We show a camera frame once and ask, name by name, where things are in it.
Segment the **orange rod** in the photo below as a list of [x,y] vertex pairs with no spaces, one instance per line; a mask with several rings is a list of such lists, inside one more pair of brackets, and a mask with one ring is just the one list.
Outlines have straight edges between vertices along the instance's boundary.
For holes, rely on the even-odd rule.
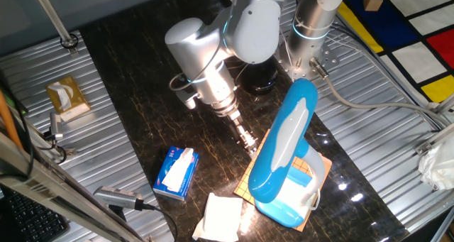
[[8,132],[9,138],[20,148],[23,149],[21,139],[17,134],[16,126],[14,125],[13,117],[9,111],[8,105],[6,104],[3,92],[0,90],[0,115],[5,123],[6,131]]

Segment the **small box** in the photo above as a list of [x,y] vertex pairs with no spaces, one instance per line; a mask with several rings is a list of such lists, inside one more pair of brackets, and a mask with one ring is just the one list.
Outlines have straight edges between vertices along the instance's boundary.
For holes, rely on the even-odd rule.
[[364,0],[363,3],[366,11],[378,11],[383,0]]
[[63,121],[69,121],[90,110],[87,100],[71,76],[49,84],[45,90]]
[[170,146],[167,155],[165,156],[164,163],[162,164],[161,170],[157,175],[157,179],[155,184],[153,185],[153,191],[157,194],[162,194],[174,199],[184,200],[186,199],[186,194],[189,189],[189,185],[191,184],[192,175],[196,170],[197,163],[199,162],[199,154],[193,153],[191,164],[187,168],[186,175],[184,176],[182,186],[180,187],[178,192],[169,191],[167,186],[165,186],[162,181],[164,177],[169,172],[170,168],[172,167],[173,163],[179,159],[180,155],[183,153],[184,149],[177,148],[174,146]]

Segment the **blue plastic handle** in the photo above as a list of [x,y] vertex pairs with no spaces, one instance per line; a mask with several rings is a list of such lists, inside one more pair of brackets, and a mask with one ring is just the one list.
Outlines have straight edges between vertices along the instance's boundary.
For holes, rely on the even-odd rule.
[[[294,135],[298,136],[299,139],[296,147],[290,151],[292,156],[288,156],[288,163],[286,163],[285,166],[281,166],[273,171],[273,158],[282,157],[282,149],[277,149],[276,147],[279,133],[281,133],[281,137],[282,133],[286,133],[286,131],[281,131],[281,126],[286,119],[289,118],[289,115],[293,112],[293,110],[295,110],[298,103],[302,99],[305,99],[306,109],[309,112],[304,129],[300,135]],[[255,200],[262,203],[270,203],[274,198],[276,198],[282,185],[284,184],[285,177],[289,172],[294,156],[297,155],[304,157],[306,155],[309,150],[309,144],[304,140],[304,134],[306,133],[307,127],[314,113],[317,100],[317,89],[307,79],[297,79],[290,87],[284,101],[282,102],[281,108],[276,115],[276,119],[271,126],[262,150],[260,151],[254,167],[250,172],[248,186],[249,191]]]

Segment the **keyboard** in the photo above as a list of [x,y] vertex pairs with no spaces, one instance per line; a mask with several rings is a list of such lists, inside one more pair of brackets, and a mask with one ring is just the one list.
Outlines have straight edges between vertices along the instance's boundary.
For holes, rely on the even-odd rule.
[[18,242],[50,242],[70,229],[63,216],[9,188],[1,190],[2,235],[11,232]]

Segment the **blue box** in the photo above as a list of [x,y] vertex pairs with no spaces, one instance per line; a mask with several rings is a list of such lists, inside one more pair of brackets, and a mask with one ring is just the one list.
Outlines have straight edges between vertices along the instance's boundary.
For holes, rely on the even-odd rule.
[[180,155],[183,153],[184,149],[170,146],[167,156],[165,156],[164,163],[162,164],[161,170],[157,175],[155,184],[153,185],[153,191],[158,194],[162,194],[174,199],[183,200],[186,199],[186,194],[191,184],[192,175],[196,170],[197,163],[199,162],[199,154],[194,153],[192,155],[191,164],[187,168],[186,175],[184,176],[182,186],[178,192],[169,191],[167,186],[163,185],[162,181],[164,180],[165,175],[169,172],[170,168],[173,166],[176,160],[179,159]]

